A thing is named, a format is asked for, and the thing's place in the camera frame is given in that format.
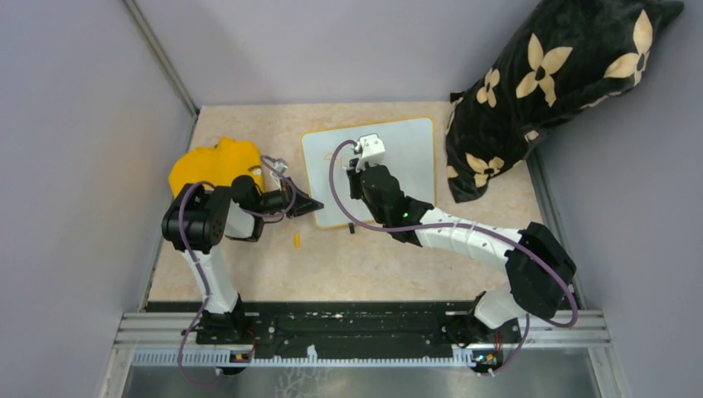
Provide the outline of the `white board yellow frame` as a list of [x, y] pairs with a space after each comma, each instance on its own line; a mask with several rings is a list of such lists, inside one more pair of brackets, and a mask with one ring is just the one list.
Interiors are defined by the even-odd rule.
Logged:
[[385, 146], [383, 164], [399, 180], [404, 193], [421, 201], [436, 202], [434, 121], [431, 118], [400, 119], [308, 132], [301, 137], [301, 144], [309, 196], [324, 204], [321, 211], [313, 213], [316, 227], [329, 229], [346, 226], [349, 222], [332, 198], [328, 177], [332, 153], [345, 140], [357, 141], [374, 133]]

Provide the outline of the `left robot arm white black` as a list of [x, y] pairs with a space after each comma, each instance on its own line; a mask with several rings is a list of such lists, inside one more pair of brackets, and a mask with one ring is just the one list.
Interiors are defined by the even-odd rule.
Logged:
[[162, 219], [162, 236], [188, 261], [203, 296], [200, 328], [216, 330], [229, 343], [242, 341], [249, 322], [240, 293], [225, 275], [224, 239], [256, 242], [267, 218], [305, 216], [324, 204], [283, 178], [278, 190], [264, 192], [252, 176], [229, 186], [185, 184]]

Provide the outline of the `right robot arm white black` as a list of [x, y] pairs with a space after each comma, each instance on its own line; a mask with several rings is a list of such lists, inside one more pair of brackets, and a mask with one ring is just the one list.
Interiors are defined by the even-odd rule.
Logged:
[[346, 170], [350, 196], [362, 201], [377, 231], [422, 248], [447, 250], [489, 264], [507, 276], [498, 288], [479, 294], [467, 319], [471, 338], [487, 342], [514, 318], [532, 315], [553, 323], [563, 302], [572, 310], [564, 325], [578, 318], [569, 286], [576, 266], [551, 230], [538, 222], [522, 229], [487, 226], [452, 216], [406, 195], [383, 165]]

